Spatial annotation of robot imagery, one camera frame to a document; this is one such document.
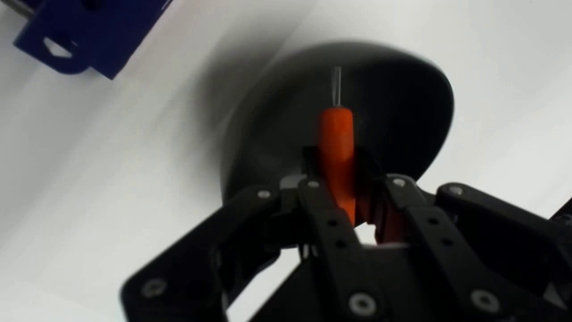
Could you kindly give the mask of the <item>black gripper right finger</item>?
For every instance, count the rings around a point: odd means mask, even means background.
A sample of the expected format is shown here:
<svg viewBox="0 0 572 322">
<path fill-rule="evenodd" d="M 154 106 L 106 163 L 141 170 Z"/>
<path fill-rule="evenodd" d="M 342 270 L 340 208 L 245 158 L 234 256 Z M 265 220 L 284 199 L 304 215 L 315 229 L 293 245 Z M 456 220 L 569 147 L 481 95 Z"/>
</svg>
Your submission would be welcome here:
<svg viewBox="0 0 572 322">
<path fill-rule="evenodd" d="M 436 194 L 406 176 L 363 179 L 377 228 L 376 322 L 572 322 L 572 228 L 467 185 Z"/>
</svg>

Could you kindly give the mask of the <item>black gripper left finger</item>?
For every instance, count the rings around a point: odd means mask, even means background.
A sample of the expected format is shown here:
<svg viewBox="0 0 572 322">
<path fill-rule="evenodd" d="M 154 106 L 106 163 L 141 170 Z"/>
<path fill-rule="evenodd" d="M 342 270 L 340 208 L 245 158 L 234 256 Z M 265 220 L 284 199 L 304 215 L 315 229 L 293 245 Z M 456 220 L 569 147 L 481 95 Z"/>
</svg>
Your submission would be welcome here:
<svg viewBox="0 0 572 322">
<path fill-rule="evenodd" d="M 284 249 L 301 263 L 249 322 L 383 322 L 386 299 L 324 183 L 251 186 L 133 274 L 127 322 L 231 322 L 229 306 Z"/>
</svg>

